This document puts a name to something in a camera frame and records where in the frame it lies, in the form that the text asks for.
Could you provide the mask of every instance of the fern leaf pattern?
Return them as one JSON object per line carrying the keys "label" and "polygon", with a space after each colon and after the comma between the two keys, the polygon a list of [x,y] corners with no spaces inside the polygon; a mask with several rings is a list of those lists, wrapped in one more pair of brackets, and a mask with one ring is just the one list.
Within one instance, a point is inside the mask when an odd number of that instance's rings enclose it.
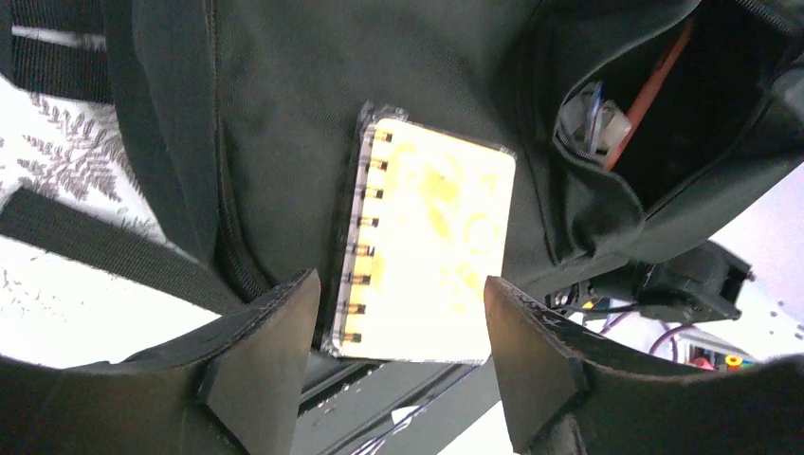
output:
{"label": "fern leaf pattern", "polygon": [[57,196],[63,191],[78,201],[85,201],[91,191],[97,191],[111,201],[120,202],[118,177],[112,169],[117,165],[141,195],[114,119],[101,124],[84,113],[74,116],[67,108],[59,109],[38,94],[31,94],[30,101],[69,145],[65,148],[39,137],[23,136],[42,160],[17,161],[30,174],[20,179],[22,185],[47,195]]}

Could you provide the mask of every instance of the spiral notebook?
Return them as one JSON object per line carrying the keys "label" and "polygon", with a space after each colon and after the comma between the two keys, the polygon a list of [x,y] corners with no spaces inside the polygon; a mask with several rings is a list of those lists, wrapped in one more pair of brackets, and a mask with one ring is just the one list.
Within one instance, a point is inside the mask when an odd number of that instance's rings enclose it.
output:
{"label": "spiral notebook", "polygon": [[514,156],[402,118],[365,126],[325,350],[485,362],[483,289],[503,265]]}

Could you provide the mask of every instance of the black nylon strap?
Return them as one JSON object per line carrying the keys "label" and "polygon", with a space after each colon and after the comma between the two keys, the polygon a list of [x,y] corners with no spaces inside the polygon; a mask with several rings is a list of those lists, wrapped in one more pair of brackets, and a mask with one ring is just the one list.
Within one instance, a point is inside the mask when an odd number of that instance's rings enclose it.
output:
{"label": "black nylon strap", "polygon": [[11,37],[11,81],[30,92],[60,98],[112,103],[106,53]]}
{"label": "black nylon strap", "polygon": [[219,315],[246,308],[206,268],[32,191],[17,191],[0,212],[0,235],[121,275]]}
{"label": "black nylon strap", "polygon": [[11,11],[16,26],[103,34],[101,2],[97,0],[13,0]]}

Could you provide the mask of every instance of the black cable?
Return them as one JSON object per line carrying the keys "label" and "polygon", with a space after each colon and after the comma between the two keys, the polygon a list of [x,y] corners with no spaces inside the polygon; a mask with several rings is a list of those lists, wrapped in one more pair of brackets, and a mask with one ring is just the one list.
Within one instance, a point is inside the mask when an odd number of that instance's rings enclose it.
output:
{"label": "black cable", "polygon": [[603,308],[603,309],[594,309],[590,308],[588,310],[583,308],[566,308],[571,309],[573,311],[577,311],[578,313],[587,313],[592,315],[612,315],[615,313],[630,313],[631,311],[639,311],[640,308],[647,308],[649,305],[640,305],[640,304],[633,304],[627,306],[618,306],[616,308]]}
{"label": "black cable", "polygon": [[361,455],[364,453],[365,454],[374,453],[373,450],[379,449],[379,447],[382,446],[390,436],[396,434],[397,431],[409,425],[413,420],[413,418],[415,418],[420,413],[426,411],[427,407],[430,404],[432,404],[435,400],[439,399],[442,395],[450,391],[453,387],[460,384],[464,379],[466,379],[471,373],[474,373],[478,368],[480,368],[480,365],[475,365],[466,370],[465,372],[461,373],[460,376],[458,376],[455,380],[453,380],[442,391],[439,391],[438,393],[434,394],[427,402],[409,412],[402,420],[396,423],[393,427],[387,429],[379,436],[370,439],[369,441],[366,441],[366,443],[364,443],[363,446],[358,447],[355,453],[359,453]]}

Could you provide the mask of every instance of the colorful object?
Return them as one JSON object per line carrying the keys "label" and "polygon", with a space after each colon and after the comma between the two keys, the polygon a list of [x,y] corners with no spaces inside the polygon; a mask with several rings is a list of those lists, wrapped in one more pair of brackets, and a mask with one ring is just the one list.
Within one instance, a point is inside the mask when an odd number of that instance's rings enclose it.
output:
{"label": "colorful object", "polygon": [[742,365],[742,357],[737,357],[736,355],[727,355],[726,365],[731,368],[739,368],[740,365]]}
{"label": "colorful object", "polygon": [[711,371],[716,370],[716,368],[713,367],[711,363],[709,363],[709,360],[706,360],[703,357],[696,358],[695,360],[692,361],[692,364],[698,368],[703,368],[704,370],[711,370]]}

